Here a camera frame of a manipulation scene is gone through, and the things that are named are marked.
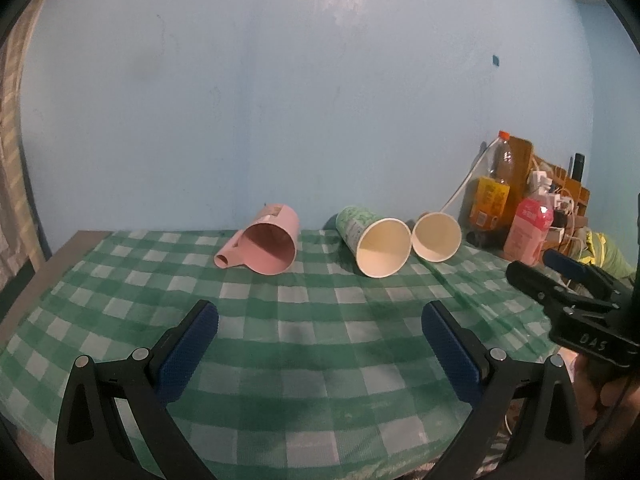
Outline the person's hand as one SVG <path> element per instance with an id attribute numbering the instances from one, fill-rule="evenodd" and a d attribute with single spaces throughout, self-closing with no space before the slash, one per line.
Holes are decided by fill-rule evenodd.
<path id="1" fill-rule="evenodd" d="M 597 385 L 588 373 L 589 360 L 578 354 L 574 361 L 574 391 L 582 426 L 595 424 L 608 408 L 612 410 L 602 429 L 598 450 L 619 448 L 639 417 L 639 378 L 617 378 Z"/>

